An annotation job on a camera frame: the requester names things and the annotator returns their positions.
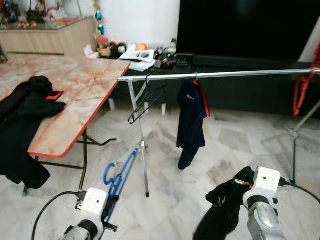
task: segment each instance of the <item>black cloth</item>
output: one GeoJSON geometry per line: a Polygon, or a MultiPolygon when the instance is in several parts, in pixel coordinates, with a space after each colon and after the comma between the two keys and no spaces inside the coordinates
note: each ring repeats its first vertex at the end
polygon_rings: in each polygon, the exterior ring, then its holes
{"type": "Polygon", "coordinates": [[[178,164],[183,170],[190,166],[198,149],[206,146],[203,122],[207,113],[200,87],[192,80],[182,83],[177,102],[181,112],[176,146],[183,148],[178,164]]]}
{"type": "MultiPolygon", "coordinates": [[[[255,172],[248,166],[234,178],[253,184],[254,176],[255,172]]],[[[205,198],[212,203],[212,207],[197,227],[193,240],[224,240],[236,229],[243,196],[249,190],[249,186],[234,183],[231,179],[209,192],[205,198]]]]}
{"type": "Polygon", "coordinates": [[[43,118],[60,113],[63,102],[49,102],[52,84],[46,77],[33,77],[21,83],[0,102],[0,175],[12,182],[21,181],[29,189],[38,189],[50,177],[39,162],[28,155],[28,148],[43,118]]]}

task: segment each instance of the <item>orange ball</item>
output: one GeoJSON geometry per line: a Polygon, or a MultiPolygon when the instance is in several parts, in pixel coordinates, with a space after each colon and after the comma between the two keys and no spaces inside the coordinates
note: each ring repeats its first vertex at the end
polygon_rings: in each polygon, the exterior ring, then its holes
{"type": "Polygon", "coordinates": [[[144,51],[144,50],[148,50],[148,46],[145,43],[140,43],[137,47],[136,47],[137,51],[144,51]]]}

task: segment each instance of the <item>marble table top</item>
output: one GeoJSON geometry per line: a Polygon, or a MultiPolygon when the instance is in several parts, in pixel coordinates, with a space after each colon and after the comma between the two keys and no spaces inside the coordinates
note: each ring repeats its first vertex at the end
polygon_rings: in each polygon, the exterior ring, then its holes
{"type": "Polygon", "coordinates": [[[9,54],[0,65],[0,101],[32,76],[46,76],[58,99],[66,103],[60,114],[42,121],[29,154],[65,157],[125,74],[130,62],[108,59],[70,58],[56,55],[9,54]]]}

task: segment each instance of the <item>black hanger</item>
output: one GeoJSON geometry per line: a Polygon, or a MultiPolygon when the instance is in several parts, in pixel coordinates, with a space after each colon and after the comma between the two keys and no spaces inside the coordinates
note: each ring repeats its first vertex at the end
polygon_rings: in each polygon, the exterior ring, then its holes
{"type": "Polygon", "coordinates": [[[145,83],[146,83],[146,89],[148,88],[146,94],[144,95],[144,97],[141,99],[140,103],[137,105],[136,110],[133,111],[133,113],[131,114],[131,116],[128,119],[128,122],[130,124],[133,124],[134,122],[136,122],[143,114],[145,114],[145,112],[151,108],[158,100],[159,98],[166,92],[167,89],[167,83],[155,87],[155,88],[151,88],[150,83],[148,82],[148,77],[150,75],[148,74],[145,78],[145,83]],[[154,99],[152,101],[151,104],[149,104],[149,107],[147,109],[145,109],[139,116],[135,117],[135,114],[139,112],[139,110],[143,107],[144,102],[148,102],[150,99],[154,99]]]}

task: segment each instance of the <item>red table edge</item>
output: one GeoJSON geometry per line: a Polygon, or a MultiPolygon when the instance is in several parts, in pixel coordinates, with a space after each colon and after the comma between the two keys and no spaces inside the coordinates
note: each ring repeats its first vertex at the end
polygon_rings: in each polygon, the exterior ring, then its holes
{"type": "MultiPolygon", "coordinates": [[[[126,72],[128,71],[129,67],[130,67],[131,63],[129,63],[128,67],[123,71],[121,77],[123,77],[126,72]]],[[[35,152],[28,152],[30,155],[32,156],[36,156],[36,157],[41,157],[41,158],[49,158],[49,159],[63,159],[66,155],[68,155],[68,153],[71,151],[71,149],[74,147],[74,145],[77,143],[77,140],[80,138],[80,136],[83,134],[83,132],[87,129],[87,127],[89,126],[89,124],[91,123],[91,121],[95,118],[95,116],[97,115],[97,113],[99,112],[100,108],[105,104],[106,100],[109,98],[110,94],[114,91],[114,89],[116,88],[116,86],[118,85],[118,81],[115,82],[115,84],[113,85],[113,87],[111,88],[111,90],[109,91],[109,93],[105,96],[105,98],[103,99],[103,101],[100,103],[100,105],[98,106],[98,108],[94,111],[94,113],[92,114],[92,116],[89,118],[89,120],[87,121],[87,123],[83,126],[83,128],[81,129],[81,131],[79,132],[79,134],[75,137],[75,139],[73,140],[73,142],[71,143],[71,145],[65,150],[65,152],[61,155],[49,155],[49,154],[42,154],[42,153],[35,153],[35,152]]]]}

